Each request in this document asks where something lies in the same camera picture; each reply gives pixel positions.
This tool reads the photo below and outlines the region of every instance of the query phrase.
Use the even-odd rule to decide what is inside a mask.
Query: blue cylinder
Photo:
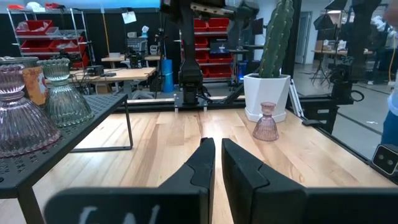
[[[171,60],[162,61],[162,76],[164,76],[163,92],[171,93],[174,91],[173,84],[173,63]]]

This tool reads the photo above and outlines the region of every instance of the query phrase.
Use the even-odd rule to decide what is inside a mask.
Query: perforated metal shelf
[[[43,150],[0,159],[0,198],[16,198],[17,188],[34,185],[122,102],[126,101],[127,95],[95,95],[85,98],[95,114],[94,118],[82,124],[61,128],[62,137]]]

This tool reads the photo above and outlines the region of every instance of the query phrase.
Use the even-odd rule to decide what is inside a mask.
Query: lab floor
[[[322,79],[311,82],[316,69],[316,64],[296,65],[294,82],[299,95],[331,93],[332,86],[327,82],[321,83]],[[212,96],[226,96],[231,93],[226,83],[206,83],[205,86]],[[353,89],[362,92],[365,99],[354,105],[340,106],[332,135],[364,157],[371,159],[381,140],[383,122],[388,112],[387,97],[391,93],[391,87],[358,83]],[[170,98],[174,93],[161,93],[158,98]]]

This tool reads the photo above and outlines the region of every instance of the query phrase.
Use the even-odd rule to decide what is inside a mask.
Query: door
[[[296,63],[305,63],[307,54],[308,35],[310,33],[311,12],[301,12],[298,25],[298,37],[296,46]]]

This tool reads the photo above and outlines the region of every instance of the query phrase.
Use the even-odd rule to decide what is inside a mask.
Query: wooden tabletop
[[[71,153],[34,186],[40,207],[69,187],[157,187],[193,154],[202,137],[216,144],[213,223],[232,224],[225,192],[221,139],[230,138],[267,165],[307,187],[396,187],[322,133],[287,112],[280,138],[252,137],[255,123],[244,110],[130,114],[134,149]],[[126,115],[113,114],[78,147],[128,146]],[[0,223],[23,223],[17,200],[0,200]]]
[[[102,62],[123,62],[125,60],[126,59],[124,58],[124,55],[120,55],[120,57],[118,57],[118,58],[106,57],[106,58],[101,59]],[[145,60],[147,60],[147,61],[160,60],[160,56],[159,55],[148,55],[145,57]]]
[[[131,80],[147,80],[156,71],[156,68],[134,68],[134,69],[104,69],[105,73],[116,73],[114,77],[86,77],[86,82],[121,82]],[[79,81],[83,79],[83,71],[71,71],[71,75],[76,74],[76,78]],[[69,82],[76,82],[76,78],[69,79]]]
[[[315,53],[318,53],[318,54],[332,54],[332,55],[336,54],[335,50],[322,50],[322,51],[321,50],[313,50],[312,52],[315,52]],[[347,50],[337,51],[337,55],[347,55],[347,53],[348,53]],[[363,54],[371,55],[371,54],[373,54],[373,51],[370,51],[370,50],[364,51]]]

